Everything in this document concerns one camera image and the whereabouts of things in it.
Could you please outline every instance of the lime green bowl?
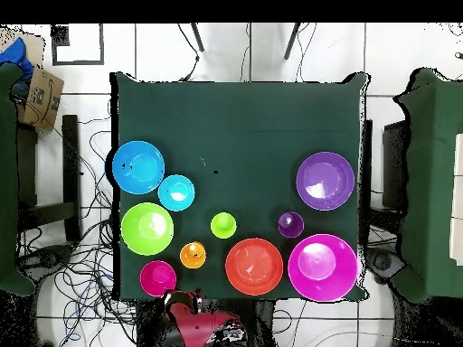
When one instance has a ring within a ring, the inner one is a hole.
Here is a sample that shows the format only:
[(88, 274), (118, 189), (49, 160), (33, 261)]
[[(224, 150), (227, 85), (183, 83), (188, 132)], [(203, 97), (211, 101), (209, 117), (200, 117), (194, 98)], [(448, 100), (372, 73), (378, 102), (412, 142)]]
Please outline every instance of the lime green bowl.
[(130, 208), (120, 225), (122, 239), (134, 253), (153, 256), (174, 237), (174, 223), (162, 206), (144, 202)]
[(227, 239), (236, 231), (236, 220), (230, 213), (225, 211), (216, 214), (211, 220), (211, 231), (215, 237)]

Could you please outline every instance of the plate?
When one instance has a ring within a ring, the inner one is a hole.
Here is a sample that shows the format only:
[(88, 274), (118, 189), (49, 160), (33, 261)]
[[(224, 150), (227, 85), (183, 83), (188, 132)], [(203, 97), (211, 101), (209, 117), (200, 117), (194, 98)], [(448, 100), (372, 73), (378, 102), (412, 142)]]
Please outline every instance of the plate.
[(331, 234), (302, 239), (288, 261), (293, 287), (305, 298), (330, 302), (342, 298), (357, 279), (357, 257), (344, 240)]
[(184, 211), (194, 200), (193, 183), (180, 174), (169, 175), (157, 189), (162, 205), (170, 211)]
[(145, 194), (164, 178), (164, 158), (155, 146), (145, 141), (130, 141), (121, 146), (112, 160), (112, 173), (124, 192)]
[(174, 223), (162, 206), (143, 202), (124, 214), (120, 232), (130, 250), (142, 256), (152, 256), (169, 246), (174, 237)]
[(279, 250), (265, 239), (244, 239), (228, 253), (225, 271), (231, 285), (246, 295), (271, 291), (283, 276)]
[(345, 203), (354, 184), (351, 165), (341, 155), (330, 152), (311, 155), (296, 176), (299, 197), (319, 211), (331, 211)]
[(163, 296), (175, 288), (176, 281), (174, 268), (164, 261), (148, 262), (140, 272), (140, 285), (151, 296)]

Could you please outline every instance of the blue bowl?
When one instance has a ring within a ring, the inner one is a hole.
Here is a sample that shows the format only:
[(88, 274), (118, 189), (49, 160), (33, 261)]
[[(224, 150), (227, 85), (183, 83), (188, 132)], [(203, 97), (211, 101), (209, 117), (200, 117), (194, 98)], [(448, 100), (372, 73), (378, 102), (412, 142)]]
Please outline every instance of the blue bowl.
[(145, 194), (164, 178), (164, 158), (155, 146), (145, 141), (130, 141), (121, 146), (112, 160), (114, 179), (124, 192)]
[(166, 209), (184, 211), (194, 200), (194, 186), (182, 175), (169, 175), (159, 185), (157, 196)]

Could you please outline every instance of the pink bowl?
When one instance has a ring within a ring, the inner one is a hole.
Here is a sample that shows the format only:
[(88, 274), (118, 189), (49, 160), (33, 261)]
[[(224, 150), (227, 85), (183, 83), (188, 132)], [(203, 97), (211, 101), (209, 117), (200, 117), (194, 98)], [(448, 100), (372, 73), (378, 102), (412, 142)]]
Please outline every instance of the pink bowl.
[(140, 272), (140, 285), (151, 296), (163, 296), (175, 288), (176, 281), (175, 270), (164, 261), (148, 262)]
[(289, 279), (305, 298), (335, 301), (346, 295), (357, 279), (357, 258), (342, 239), (316, 234), (302, 239), (291, 252)]

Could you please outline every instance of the orange bowl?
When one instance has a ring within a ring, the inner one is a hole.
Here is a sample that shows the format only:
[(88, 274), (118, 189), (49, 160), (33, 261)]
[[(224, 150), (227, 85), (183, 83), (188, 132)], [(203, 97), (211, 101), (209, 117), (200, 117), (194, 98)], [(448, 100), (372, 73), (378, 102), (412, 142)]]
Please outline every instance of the orange bowl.
[(271, 291), (283, 276), (283, 258), (265, 239), (244, 239), (228, 253), (225, 271), (238, 291), (262, 295)]
[(182, 247), (180, 260), (185, 267), (199, 268), (206, 260), (206, 250), (200, 242), (190, 242)]

